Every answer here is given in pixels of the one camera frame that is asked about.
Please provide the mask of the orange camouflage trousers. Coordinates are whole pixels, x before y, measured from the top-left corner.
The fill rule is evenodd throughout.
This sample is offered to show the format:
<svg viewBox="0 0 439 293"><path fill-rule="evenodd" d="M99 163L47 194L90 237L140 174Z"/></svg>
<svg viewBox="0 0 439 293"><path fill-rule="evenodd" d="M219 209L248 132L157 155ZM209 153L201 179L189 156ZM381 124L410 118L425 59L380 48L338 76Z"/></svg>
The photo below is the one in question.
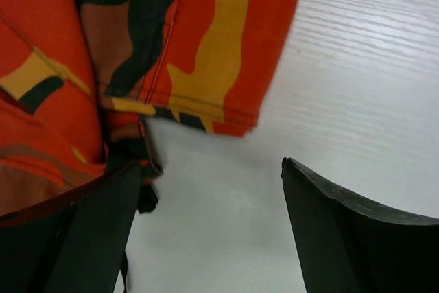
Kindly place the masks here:
<svg viewBox="0 0 439 293"><path fill-rule="evenodd" d="M144 117L242 137L298 0L1 0L1 214L104 172L161 175Z"/></svg>

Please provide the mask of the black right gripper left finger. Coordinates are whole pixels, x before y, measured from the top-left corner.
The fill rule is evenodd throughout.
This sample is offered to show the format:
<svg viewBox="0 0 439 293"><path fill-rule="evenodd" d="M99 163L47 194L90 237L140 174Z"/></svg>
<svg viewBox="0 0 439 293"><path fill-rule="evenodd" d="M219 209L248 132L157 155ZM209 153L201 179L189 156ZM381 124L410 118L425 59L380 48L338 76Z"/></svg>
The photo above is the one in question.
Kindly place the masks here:
<svg viewBox="0 0 439 293"><path fill-rule="evenodd" d="M112 292L137 209L131 164L1 216L2 292Z"/></svg>

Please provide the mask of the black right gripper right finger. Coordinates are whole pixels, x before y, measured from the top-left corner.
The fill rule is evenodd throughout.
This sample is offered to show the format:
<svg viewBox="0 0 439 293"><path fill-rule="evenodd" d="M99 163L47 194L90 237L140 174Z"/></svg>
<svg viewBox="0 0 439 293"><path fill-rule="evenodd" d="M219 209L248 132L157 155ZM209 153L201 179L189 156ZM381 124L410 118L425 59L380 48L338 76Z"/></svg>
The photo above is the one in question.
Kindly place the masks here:
<svg viewBox="0 0 439 293"><path fill-rule="evenodd" d="M307 292L437 292L438 219L389 207L282 161Z"/></svg>

